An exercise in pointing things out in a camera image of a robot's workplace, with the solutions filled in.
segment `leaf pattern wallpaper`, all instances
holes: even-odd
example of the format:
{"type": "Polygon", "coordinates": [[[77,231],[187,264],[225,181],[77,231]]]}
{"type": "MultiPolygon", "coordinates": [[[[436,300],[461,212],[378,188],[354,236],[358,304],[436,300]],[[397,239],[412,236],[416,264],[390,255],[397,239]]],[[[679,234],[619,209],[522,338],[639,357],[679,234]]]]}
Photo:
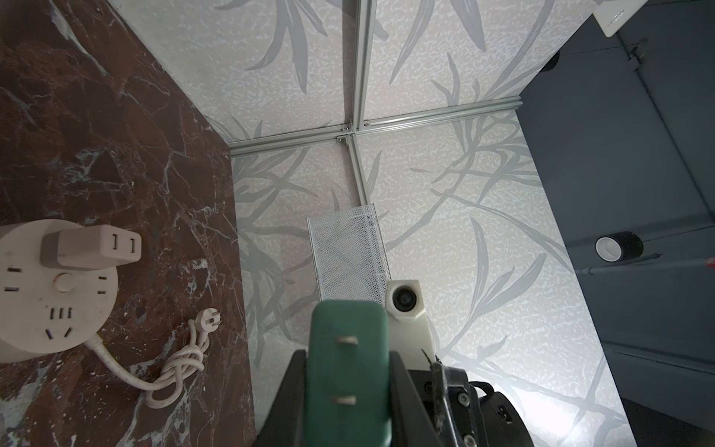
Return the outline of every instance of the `leaf pattern wallpaper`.
{"type": "Polygon", "coordinates": [[[319,297],[310,216],[358,206],[350,155],[325,143],[233,160],[234,196],[257,427],[290,356],[307,347],[319,297]]]}
{"type": "Polygon", "coordinates": [[[440,359],[505,393],[536,446],[635,446],[516,113],[358,144],[393,278],[420,280],[440,359]]]}
{"type": "Polygon", "coordinates": [[[597,6],[592,0],[381,0],[377,18],[390,38],[373,41],[365,116],[444,107],[428,86],[447,82],[452,65],[470,74],[465,81],[476,93],[454,104],[517,95],[597,6]]]}
{"type": "Polygon", "coordinates": [[[354,1],[110,2],[224,140],[345,121],[354,1]]]}
{"type": "MultiPolygon", "coordinates": [[[[111,0],[228,142],[346,122],[355,0],[111,0]]],[[[479,92],[513,96],[593,12],[592,0],[380,0],[365,116],[442,107],[452,55],[479,92]]]]}

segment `camera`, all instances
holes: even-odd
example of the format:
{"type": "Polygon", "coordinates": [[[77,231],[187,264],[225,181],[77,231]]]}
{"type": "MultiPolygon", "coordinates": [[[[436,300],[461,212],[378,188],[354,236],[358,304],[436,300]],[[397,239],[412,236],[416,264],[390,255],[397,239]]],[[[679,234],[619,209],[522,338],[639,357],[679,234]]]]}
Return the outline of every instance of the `camera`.
{"type": "Polygon", "coordinates": [[[385,311],[389,349],[400,353],[408,370],[429,371],[436,357],[420,282],[388,281],[385,311]]]}
{"type": "Polygon", "coordinates": [[[406,286],[397,288],[393,292],[393,305],[400,312],[410,312],[417,305],[417,294],[406,286]]]}

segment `white wire mesh container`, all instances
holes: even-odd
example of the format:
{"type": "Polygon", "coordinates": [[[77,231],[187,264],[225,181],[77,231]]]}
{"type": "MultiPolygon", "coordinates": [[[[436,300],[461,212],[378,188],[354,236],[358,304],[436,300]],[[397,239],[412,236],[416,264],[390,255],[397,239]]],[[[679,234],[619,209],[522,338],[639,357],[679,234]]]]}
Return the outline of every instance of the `white wire mesh container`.
{"type": "Polygon", "coordinates": [[[374,205],[309,217],[308,232],[321,300],[385,305],[390,267],[374,205]]]}

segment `round power strip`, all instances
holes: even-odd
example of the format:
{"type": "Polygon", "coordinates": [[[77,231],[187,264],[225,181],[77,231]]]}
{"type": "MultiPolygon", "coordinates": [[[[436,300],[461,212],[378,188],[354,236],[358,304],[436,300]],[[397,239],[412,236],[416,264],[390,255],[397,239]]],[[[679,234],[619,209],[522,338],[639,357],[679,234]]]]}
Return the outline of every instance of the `round power strip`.
{"type": "Polygon", "coordinates": [[[78,227],[55,219],[0,227],[0,363],[74,348],[107,321],[117,268],[68,269],[51,256],[56,234],[78,227]]]}

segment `white cable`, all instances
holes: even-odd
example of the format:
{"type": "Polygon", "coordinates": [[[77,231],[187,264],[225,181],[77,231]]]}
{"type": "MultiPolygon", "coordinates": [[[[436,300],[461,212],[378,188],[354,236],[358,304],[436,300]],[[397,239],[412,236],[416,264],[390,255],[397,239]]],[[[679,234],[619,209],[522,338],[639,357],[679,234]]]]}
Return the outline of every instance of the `white cable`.
{"type": "Polygon", "coordinates": [[[199,312],[196,321],[189,320],[189,329],[191,330],[189,343],[167,359],[162,368],[161,376],[154,382],[146,382],[125,370],[109,353],[99,334],[95,333],[89,340],[84,342],[84,345],[97,353],[99,359],[119,379],[135,388],[146,391],[148,407],[163,408],[173,404],[179,398],[184,389],[184,380],[196,371],[204,370],[204,353],[209,347],[209,333],[218,329],[220,322],[221,314],[214,308],[204,309],[199,312]],[[198,343],[196,340],[196,322],[199,323],[198,343]],[[155,391],[162,390],[172,383],[175,385],[171,396],[160,400],[154,399],[152,394],[155,391]]]}

